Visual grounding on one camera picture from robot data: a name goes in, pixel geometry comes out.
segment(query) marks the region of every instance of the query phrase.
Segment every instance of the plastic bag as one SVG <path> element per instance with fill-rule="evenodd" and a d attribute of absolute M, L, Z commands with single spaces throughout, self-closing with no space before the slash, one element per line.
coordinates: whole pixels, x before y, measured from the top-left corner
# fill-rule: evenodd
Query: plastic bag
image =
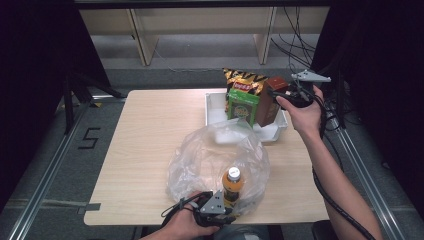
<path fill-rule="evenodd" d="M 210 124 L 189 134 L 169 165 L 167 193 L 178 202 L 194 191 L 222 190 L 222 176 L 240 169 L 244 186 L 233 213 L 254 211 L 270 174 L 268 153 L 245 120 Z"/>

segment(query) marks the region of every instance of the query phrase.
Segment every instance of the juice bottle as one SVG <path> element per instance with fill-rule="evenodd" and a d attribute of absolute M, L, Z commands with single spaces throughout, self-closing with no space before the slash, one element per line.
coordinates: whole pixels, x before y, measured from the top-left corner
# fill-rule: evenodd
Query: juice bottle
<path fill-rule="evenodd" d="M 240 190 L 243 187 L 243 178 L 240 169 L 231 167 L 222 176 L 222 185 L 224 187 L 224 205 L 227 208 L 234 208 L 237 200 L 240 198 Z"/>

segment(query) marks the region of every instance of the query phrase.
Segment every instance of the black curtain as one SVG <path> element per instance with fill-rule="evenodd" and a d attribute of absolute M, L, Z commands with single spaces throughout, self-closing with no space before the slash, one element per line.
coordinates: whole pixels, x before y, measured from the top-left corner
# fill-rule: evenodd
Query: black curtain
<path fill-rule="evenodd" d="M 424 3 L 356 2 L 330 10 L 312 69 L 350 84 L 364 125 L 424 219 Z"/>
<path fill-rule="evenodd" d="M 2 1 L 0 31 L 2 210 L 52 121 L 65 77 L 76 70 L 107 86 L 109 81 L 72 7 Z"/>

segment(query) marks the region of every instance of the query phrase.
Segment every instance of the hand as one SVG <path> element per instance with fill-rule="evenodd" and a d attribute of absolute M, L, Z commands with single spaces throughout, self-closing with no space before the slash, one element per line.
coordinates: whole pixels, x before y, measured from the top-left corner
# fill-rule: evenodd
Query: hand
<path fill-rule="evenodd" d="M 190 204 L 184 206 L 193 209 Z M 219 227 L 201 227 L 194 220 L 193 212 L 187 209 L 178 211 L 162 229 L 142 239 L 172 239 L 172 240 L 188 240 L 199 236 L 211 235 L 219 230 Z"/>
<path fill-rule="evenodd" d="M 315 95 L 323 99 L 322 92 L 319 88 L 314 85 Z M 293 123 L 295 130 L 302 134 L 306 133 L 317 133 L 319 134 L 320 122 L 321 122 L 321 108 L 316 101 L 305 108 L 297 108 L 293 106 L 287 99 L 278 96 L 277 102 L 286 109 Z"/>

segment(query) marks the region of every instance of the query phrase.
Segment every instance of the black cable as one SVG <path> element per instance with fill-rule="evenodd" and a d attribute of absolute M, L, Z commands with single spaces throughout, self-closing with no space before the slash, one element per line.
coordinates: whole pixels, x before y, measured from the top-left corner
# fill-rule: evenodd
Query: black cable
<path fill-rule="evenodd" d="M 283 39 L 283 37 L 281 36 L 281 34 L 278 34 L 278 37 L 280 37 L 280 40 L 283 42 L 283 43 L 285 43 L 285 44 L 287 44 L 287 45 L 291 45 L 292 47 L 294 47 L 294 48 L 299 48 L 299 49 L 303 49 L 303 47 L 302 46 L 298 46 L 298 45 L 294 45 L 294 44 L 291 44 L 291 43 L 289 43 L 289 42 L 287 42 L 286 40 L 284 40 Z M 309 48 L 305 48 L 305 50 L 306 51 L 309 51 L 309 52 L 315 52 L 315 50 L 314 49 L 309 49 Z"/>
<path fill-rule="evenodd" d="M 299 39 L 299 41 L 300 41 L 300 44 L 302 45 L 302 49 L 303 49 L 303 52 L 305 54 L 305 58 L 308 59 L 308 57 L 309 57 L 312 60 L 312 58 L 309 55 L 309 53 L 307 51 L 305 52 L 305 50 L 304 50 L 304 49 L 306 49 L 305 45 L 308 45 L 309 47 L 312 47 L 312 46 L 310 46 L 308 43 L 306 43 L 305 41 L 303 41 L 303 39 L 302 39 L 302 37 L 300 35 L 300 25 L 299 25 L 300 8 L 299 7 L 296 7 L 296 27 L 294 27 L 293 22 L 290 19 L 290 16 L 288 15 L 288 13 L 287 13 L 286 7 L 283 7 L 283 9 L 284 9 L 284 12 L 285 12 L 285 14 L 287 16 L 287 19 L 289 20 L 289 23 L 290 23 L 292 29 L 294 31 L 293 43 L 294 43 L 295 37 L 297 37 Z"/>
<path fill-rule="evenodd" d="M 323 122 L 323 118 L 326 117 L 327 115 L 327 109 L 324 106 L 324 101 L 317 95 L 313 95 L 314 96 L 314 100 L 318 103 L 318 105 L 321 108 L 321 129 L 325 129 L 325 125 L 326 125 L 326 120 Z M 344 209 L 342 209 L 328 194 L 327 192 L 324 190 L 324 188 L 321 185 L 321 182 L 318 179 L 318 176 L 315 173 L 315 170 L 312 168 L 312 174 L 314 177 L 314 182 L 315 185 L 318 189 L 318 191 L 321 193 L 321 195 L 324 197 L 325 201 L 327 201 L 328 204 L 330 204 L 331 207 L 333 207 L 344 219 L 346 219 L 346 221 L 348 221 L 355 229 L 357 229 L 366 239 L 370 239 L 370 240 L 374 240 L 375 238 L 371 235 L 371 233 L 368 232 L 367 229 L 365 229 L 359 222 L 357 222 L 354 218 L 352 218 L 352 216 L 350 216 Z"/>
<path fill-rule="evenodd" d="M 186 205 L 187 203 L 193 201 L 196 198 L 200 198 L 202 196 L 211 197 L 212 195 L 213 195 L 212 192 L 201 192 L 201 193 L 198 193 L 198 194 L 196 194 L 193 197 L 190 197 L 188 199 L 181 198 L 178 203 L 167 208 L 165 211 L 162 212 L 161 216 L 164 217 L 165 219 L 163 220 L 160 228 L 163 228 L 171 220 L 171 218 L 175 215 L 175 213 L 177 213 L 178 211 L 180 211 L 182 209 L 190 210 L 190 209 L 184 207 L 184 205 Z"/>
<path fill-rule="evenodd" d="M 287 54 L 289 56 L 289 62 L 290 62 L 290 57 L 294 58 L 297 62 L 299 62 L 300 64 L 302 64 L 303 66 L 309 68 L 308 62 L 306 62 L 305 60 L 301 59 L 300 57 L 294 55 L 291 51 L 287 51 L 285 50 L 283 47 L 281 47 L 280 45 L 278 45 L 274 39 L 271 38 L 272 43 L 274 43 L 274 45 L 283 53 Z"/>
<path fill-rule="evenodd" d="M 336 130 L 340 129 L 341 128 L 341 124 L 340 124 L 339 116 L 337 115 L 337 113 L 333 109 L 327 110 L 327 112 L 330 112 L 331 113 L 331 116 L 329 117 L 329 119 L 333 119 L 333 118 L 336 118 L 337 119 L 337 126 L 335 126 L 332 129 L 328 129 L 327 128 L 327 130 L 332 132 L 332 131 L 336 131 Z"/>
<path fill-rule="evenodd" d="M 318 176 L 316 175 L 315 171 L 312 169 L 312 174 L 314 176 L 314 182 L 318 189 L 318 191 L 321 193 L 321 195 L 324 197 L 325 201 L 330 204 L 331 207 L 334 208 L 346 221 L 348 221 L 356 230 L 358 230 L 362 236 L 364 236 L 366 239 L 369 240 L 375 240 L 375 238 L 371 235 L 370 232 L 368 232 L 367 229 L 365 229 L 358 221 L 356 221 L 352 216 L 350 216 L 343 208 L 341 208 L 324 190 L 324 188 L 321 185 L 321 182 L 318 179 Z"/>

